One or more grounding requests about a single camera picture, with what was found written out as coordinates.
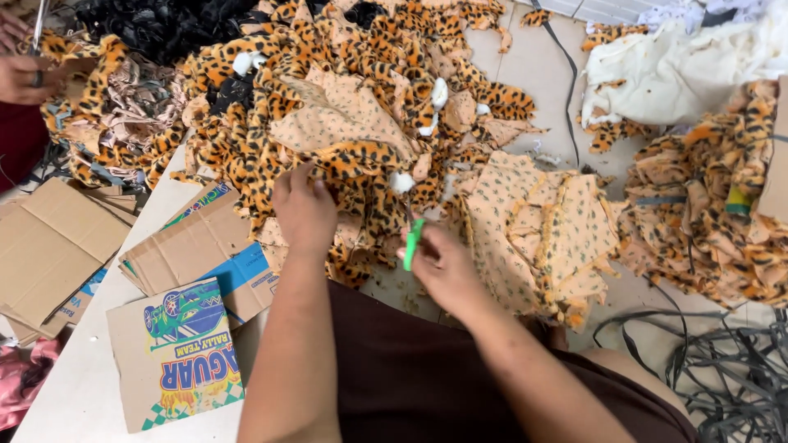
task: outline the person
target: person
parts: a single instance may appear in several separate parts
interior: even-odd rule
[[[468,250],[425,223],[412,269],[467,331],[328,281],[337,226],[314,165],[282,174],[288,242],[239,442],[699,442],[678,397],[632,360],[547,349],[486,291]],[[402,258],[403,249],[397,254]]]
[[[68,72],[53,69],[46,58],[17,54],[15,42],[31,32],[22,20],[0,11],[0,194],[22,181],[43,157],[49,132],[39,105],[58,91]],[[43,82],[33,87],[38,70]]]

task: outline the green scissors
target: green scissors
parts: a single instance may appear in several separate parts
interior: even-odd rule
[[[407,272],[411,272],[411,264],[413,263],[413,256],[416,254],[416,247],[418,242],[422,241],[422,227],[424,226],[424,219],[419,218],[414,220],[413,212],[411,211],[411,197],[408,195],[405,200],[405,213],[407,215],[407,237],[405,240],[405,259],[403,265]]]

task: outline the hand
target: hand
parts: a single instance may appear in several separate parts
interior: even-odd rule
[[[336,232],[336,205],[323,181],[314,186],[309,183],[313,168],[314,163],[306,163],[277,178],[273,209],[290,246],[289,254],[306,252],[325,257]]]
[[[23,41],[33,30],[8,11],[0,11],[0,54],[16,54],[14,40]]]
[[[397,255],[404,258],[405,248]],[[498,308],[479,281],[470,251],[438,225],[428,221],[422,227],[422,241],[411,266],[435,302],[463,323],[480,310]]]
[[[49,71],[49,60],[29,55],[0,56],[0,102],[38,105],[58,92],[66,69]],[[35,71],[43,72],[41,87],[33,87]]]

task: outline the pink fabric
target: pink fabric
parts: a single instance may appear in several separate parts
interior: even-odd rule
[[[25,362],[19,359],[19,348],[0,347],[0,430],[22,422],[60,350],[58,339],[39,338]]]

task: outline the race car illustration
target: race car illustration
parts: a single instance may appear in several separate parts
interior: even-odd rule
[[[161,306],[148,306],[143,311],[145,329],[155,342],[151,351],[202,337],[216,329],[225,315],[225,305],[215,280],[168,292]],[[159,338],[165,343],[159,344]]]

